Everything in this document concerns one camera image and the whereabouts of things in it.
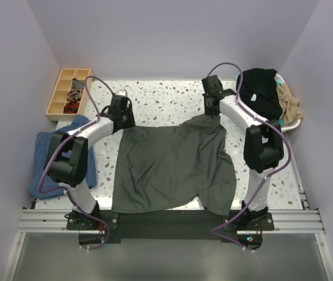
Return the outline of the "grey t shirt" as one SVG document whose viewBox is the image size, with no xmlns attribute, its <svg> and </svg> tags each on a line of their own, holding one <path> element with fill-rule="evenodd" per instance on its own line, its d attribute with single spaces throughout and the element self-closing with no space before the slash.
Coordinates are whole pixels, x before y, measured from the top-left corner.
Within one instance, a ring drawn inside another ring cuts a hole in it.
<svg viewBox="0 0 333 281">
<path fill-rule="evenodd" d="M 199 115 L 178 126 L 124 130 L 111 209 L 127 214 L 162 211 L 197 197 L 208 211 L 228 215 L 236 175 L 224 151 L 225 139 L 219 116 Z"/>
</svg>

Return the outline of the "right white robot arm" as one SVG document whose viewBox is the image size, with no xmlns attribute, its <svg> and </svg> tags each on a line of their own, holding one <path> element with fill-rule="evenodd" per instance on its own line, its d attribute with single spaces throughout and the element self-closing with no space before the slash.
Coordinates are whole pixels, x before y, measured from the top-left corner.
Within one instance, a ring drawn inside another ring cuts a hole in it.
<svg viewBox="0 0 333 281">
<path fill-rule="evenodd" d="M 281 127 L 270 123 L 241 102 L 231 89 L 224 89 L 218 76 L 202 79 L 205 114 L 225 115 L 245 133 L 243 157 L 249 168 L 248 189 L 243 200 L 240 223 L 248 230 L 261 223 L 268 211 L 267 196 L 273 173 L 284 157 Z"/>
</svg>

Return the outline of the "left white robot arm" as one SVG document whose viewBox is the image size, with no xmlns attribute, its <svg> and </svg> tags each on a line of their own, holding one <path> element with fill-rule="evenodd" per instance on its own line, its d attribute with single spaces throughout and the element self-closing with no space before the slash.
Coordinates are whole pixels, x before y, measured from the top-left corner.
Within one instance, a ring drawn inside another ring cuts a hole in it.
<svg viewBox="0 0 333 281">
<path fill-rule="evenodd" d="M 97 200 L 86 183 L 89 149 L 98 141 L 117 131 L 135 126 L 132 102 L 126 95 L 115 94 L 94 120 L 72 131 L 53 134 L 46 156 L 45 168 L 38 184 L 40 193 L 45 177 L 49 176 L 57 188 L 66 192 L 86 229 L 100 224 Z"/>
</svg>

